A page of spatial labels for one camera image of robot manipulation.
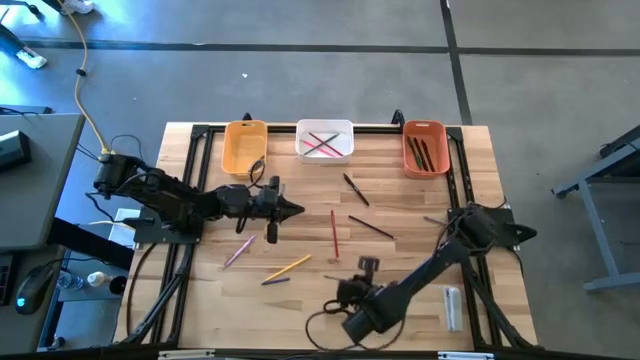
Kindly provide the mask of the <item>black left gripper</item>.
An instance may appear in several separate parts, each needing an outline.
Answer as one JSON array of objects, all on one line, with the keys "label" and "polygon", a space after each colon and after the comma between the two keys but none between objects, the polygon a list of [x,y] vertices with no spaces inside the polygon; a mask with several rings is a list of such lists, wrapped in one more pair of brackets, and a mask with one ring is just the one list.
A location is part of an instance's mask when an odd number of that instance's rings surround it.
[{"label": "black left gripper", "polygon": [[[272,176],[269,183],[263,186],[257,195],[252,195],[245,185],[225,185],[217,189],[217,200],[220,202],[221,214],[228,218],[237,218],[236,232],[244,230],[249,219],[266,219],[267,242],[278,241],[278,223],[280,222],[280,178]],[[282,198],[282,221],[302,214],[303,206]]]}]

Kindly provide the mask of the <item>yellow pencil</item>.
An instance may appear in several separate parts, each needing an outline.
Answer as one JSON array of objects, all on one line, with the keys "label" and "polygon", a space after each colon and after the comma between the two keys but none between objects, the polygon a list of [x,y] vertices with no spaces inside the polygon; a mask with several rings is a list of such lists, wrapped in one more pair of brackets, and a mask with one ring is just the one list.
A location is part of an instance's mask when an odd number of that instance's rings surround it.
[{"label": "yellow pencil", "polygon": [[268,276],[267,278],[265,278],[263,280],[263,283],[269,282],[271,280],[274,280],[275,278],[287,273],[288,271],[296,268],[297,266],[304,264],[305,262],[307,262],[308,260],[310,260],[312,258],[312,254],[307,254],[304,257],[300,258],[299,260],[285,266],[284,268],[282,268],[281,270],[275,272],[274,274]]}]

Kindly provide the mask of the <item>clear pink pen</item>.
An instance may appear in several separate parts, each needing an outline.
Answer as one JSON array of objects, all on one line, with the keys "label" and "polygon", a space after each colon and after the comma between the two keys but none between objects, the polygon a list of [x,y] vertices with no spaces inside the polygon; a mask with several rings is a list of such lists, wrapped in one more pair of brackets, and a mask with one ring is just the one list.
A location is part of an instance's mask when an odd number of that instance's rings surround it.
[{"label": "clear pink pen", "polygon": [[246,252],[246,250],[255,242],[255,239],[256,235],[251,236],[239,249],[237,249],[234,254],[225,261],[222,268],[223,271],[229,268],[244,252]]}]

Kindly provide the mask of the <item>black pencil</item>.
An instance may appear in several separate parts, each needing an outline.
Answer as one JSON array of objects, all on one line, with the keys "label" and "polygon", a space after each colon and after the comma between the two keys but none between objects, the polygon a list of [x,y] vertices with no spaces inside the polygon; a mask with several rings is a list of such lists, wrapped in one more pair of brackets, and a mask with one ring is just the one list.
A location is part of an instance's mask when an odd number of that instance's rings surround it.
[{"label": "black pencil", "polygon": [[374,225],[372,225],[370,223],[367,223],[364,220],[361,220],[361,219],[359,219],[359,218],[357,218],[355,216],[352,216],[352,215],[348,215],[348,218],[350,220],[352,220],[352,221],[355,221],[355,222],[357,222],[357,223],[359,223],[359,224],[361,224],[361,225],[363,225],[363,226],[365,226],[365,227],[367,227],[367,228],[369,228],[369,229],[371,229],[371,230],[373,230],[373,231],[375,231],[375,232],[387,237],[387,238],[395,240],[395,237],[392,234],[390,234],[390,233],[388,233],[388,232],[386,232],[386,231],[384,231],[384,230],[382,230],[382,229],[380,229],[380,228],[378,228],[378,227],[376,227],[376,226],[374,226]]}]

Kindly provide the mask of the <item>pink pencil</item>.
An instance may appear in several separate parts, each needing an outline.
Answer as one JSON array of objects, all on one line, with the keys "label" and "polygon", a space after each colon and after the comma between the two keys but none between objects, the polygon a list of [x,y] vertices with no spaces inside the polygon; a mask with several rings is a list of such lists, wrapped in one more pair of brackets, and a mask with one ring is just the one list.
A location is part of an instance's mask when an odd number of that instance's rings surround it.
[{"label": "pink pencil", "polygon": [[[306,141],[306,140],[301,140],[301,142],[302,142],[302,143],[303,143],[303,144],[304,144],[304,145],[305,145],[309,150],[311,150],[311,149],[315,146],[313,143],[311,143],[311,142],[309,142],[309,141]],[[318,153],[322,153],[322,154],[326,155],[327,157],[331,157],[331,158],[336,157],[336,155],[334,155],[333,153],[331,153],[331,152],[329,152],[329,151],[326,151],[324,148],[318,148],[318,149],[314,150],[313,152],[314,152],[316,155],[317,155]]]}]

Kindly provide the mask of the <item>dark red pencil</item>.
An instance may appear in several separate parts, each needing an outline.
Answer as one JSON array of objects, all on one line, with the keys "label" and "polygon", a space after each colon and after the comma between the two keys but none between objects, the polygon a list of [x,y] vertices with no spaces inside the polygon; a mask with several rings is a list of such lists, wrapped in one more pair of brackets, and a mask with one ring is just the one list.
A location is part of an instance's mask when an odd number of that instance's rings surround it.
[{"label": "dark red pencil", "polygon": [[315,134],[309,132],[309,135],[312,136],[313,138],[315,138],[316,140],[320,141],[324,146],[328,147],[329,149],[331,149],[332,151],[334,151],[336,154],[338,154],[339,156],[344,156],[344,154],[342,154],[340,151],[338,151],[336,148],[334,148],[333,146],[329,145],[329,141],[331,139],[327,139],[327,140],[323,140],[320,137],[316,136]]}]

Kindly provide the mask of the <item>dark grey pencil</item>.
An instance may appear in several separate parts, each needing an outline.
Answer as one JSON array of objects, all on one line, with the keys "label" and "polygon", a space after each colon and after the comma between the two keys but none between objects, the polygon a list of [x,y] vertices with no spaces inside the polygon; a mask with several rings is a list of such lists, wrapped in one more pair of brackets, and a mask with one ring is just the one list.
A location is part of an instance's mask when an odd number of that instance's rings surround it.
[{"label": "dark grey pencil", "polygon": [[321,148],[322,146],[328,145],[331,141],[333,141],[334,139],[336,139],[340,134],[335,134],[325,140],[321,140],[319,144],[313,146],[310,150],[308,150],[306,153],[304,153],[304,155],[308,155],[310,154],[312,151],[318,150],[319,148]]}]

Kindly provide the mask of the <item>black marker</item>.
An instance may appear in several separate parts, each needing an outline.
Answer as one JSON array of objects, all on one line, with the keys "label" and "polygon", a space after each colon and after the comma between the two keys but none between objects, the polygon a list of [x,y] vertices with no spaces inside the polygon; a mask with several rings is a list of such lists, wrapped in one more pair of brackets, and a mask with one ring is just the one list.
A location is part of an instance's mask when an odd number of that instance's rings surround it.
[{"label": "black marker", "polygon": [[426,142],[424,140],[420,140],[420,143],[421,143],[423,152],[424,152],[425,157],[426,157],[426,163],[428,165],[429,171],[435,172],[435,166],[434,166],[433,161],[431,159],[431,156],[430,156],[430,153],[429,153],[429,149],[428,149],[428,146],[427,146]]}]

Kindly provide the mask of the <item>orange plastic bin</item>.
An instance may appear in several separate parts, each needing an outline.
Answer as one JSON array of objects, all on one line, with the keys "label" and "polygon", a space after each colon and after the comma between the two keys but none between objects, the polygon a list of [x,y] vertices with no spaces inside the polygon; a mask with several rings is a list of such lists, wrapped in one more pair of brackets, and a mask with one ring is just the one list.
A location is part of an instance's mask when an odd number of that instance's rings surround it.
[{"label": "orange plastic bin", "polygon": [[[413,137],[417,138],[422,152],[423,149],[420,140],[426,142],[435,166],[435,172],[425,171],[423,168],[421,171],[418,171],[414,157],[407,144],[407,136],[410,137],[411,140]],[[404,172],[407,177],[413,179],[428,179],[443,175],[450,169],[448,138],[446,127],[442,123],[431,120],[407,121],[403,125],[402,138]]]}]

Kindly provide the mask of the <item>clear water bottle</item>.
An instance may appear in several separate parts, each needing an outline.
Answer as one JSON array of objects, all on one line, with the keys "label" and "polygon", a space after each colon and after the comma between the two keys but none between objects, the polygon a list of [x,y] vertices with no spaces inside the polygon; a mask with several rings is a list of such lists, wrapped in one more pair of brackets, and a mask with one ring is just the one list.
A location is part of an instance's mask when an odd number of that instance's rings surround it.
[{"label": "clear water bottle", "polygon": [[81,290],[85,287],[85,280],[81,276],[61,270],[56,286],[62,290]]}]

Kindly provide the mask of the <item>grey desk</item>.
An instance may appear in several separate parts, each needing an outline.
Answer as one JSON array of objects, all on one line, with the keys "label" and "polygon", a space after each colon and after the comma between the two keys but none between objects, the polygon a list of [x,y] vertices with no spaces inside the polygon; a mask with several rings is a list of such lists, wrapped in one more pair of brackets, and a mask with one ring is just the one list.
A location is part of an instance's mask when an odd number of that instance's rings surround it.
[{"label": "grey desk", "polygon": [[0,135],[24,133],[31,152],[30,162],[0,172],[0,252],[47,242],[83,125],[80,114],[0,116]]}]

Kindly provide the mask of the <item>grey metal table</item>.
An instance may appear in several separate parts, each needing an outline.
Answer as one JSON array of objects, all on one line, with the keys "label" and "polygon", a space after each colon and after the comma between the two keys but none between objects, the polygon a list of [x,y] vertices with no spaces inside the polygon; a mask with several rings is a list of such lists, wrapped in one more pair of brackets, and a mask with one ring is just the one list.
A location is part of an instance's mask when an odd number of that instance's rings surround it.
[{"label": "grey metal table", "polygon": [[640,285],[640,125],[599,150],[599,160],[553,187],[558,199],[580,193],[607,275],[588,292]]}]

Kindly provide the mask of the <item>black computer mouse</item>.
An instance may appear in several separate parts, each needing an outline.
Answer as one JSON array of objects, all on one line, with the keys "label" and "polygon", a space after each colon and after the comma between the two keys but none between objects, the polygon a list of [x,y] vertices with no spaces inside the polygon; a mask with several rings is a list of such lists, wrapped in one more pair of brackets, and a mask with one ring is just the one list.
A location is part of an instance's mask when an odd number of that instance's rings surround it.
[{"label": "black computer mouse", "polygon": [[18,314],[31,315],[40,308],[53,274],[51,265],[36,266],[27,273],[16,293],[15,309]]}]

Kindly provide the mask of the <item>person's shoe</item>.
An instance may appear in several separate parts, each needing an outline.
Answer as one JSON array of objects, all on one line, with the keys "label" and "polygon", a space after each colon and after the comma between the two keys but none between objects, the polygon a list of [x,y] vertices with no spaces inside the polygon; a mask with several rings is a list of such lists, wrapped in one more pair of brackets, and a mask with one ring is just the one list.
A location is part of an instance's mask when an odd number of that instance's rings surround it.
[{"label": "person's shoe", "polygon": [[91,0],[62,0],[61,12],[64,15],[88,14],[95,9],[95,4]]},{"label": "person's shoe", "polygon": [[15,56],[31,69],[40,69],[47,64],[47,59],[29,47],[23,47]]}]

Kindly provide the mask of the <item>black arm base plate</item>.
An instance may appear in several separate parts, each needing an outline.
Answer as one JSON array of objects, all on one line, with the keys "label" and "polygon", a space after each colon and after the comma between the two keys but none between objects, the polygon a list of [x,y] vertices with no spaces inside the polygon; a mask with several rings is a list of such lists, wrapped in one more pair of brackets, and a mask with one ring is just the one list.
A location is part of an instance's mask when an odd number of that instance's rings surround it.
[{"label": "black arm base plate", "polygon": [[186,230],[172,230],[156,216],[128,217],[123,224],[135,230],[134,242],[138,244],[196,244],[200,241],[204,222],[199,220]]},{"label": "black arm base plate", "polygon": [[488,251],[493,246],[512,248],[535,237],[537,231],[516,224],[512,211],[469,204],[449,210],[451,226],[448,233],[470,249]]}]

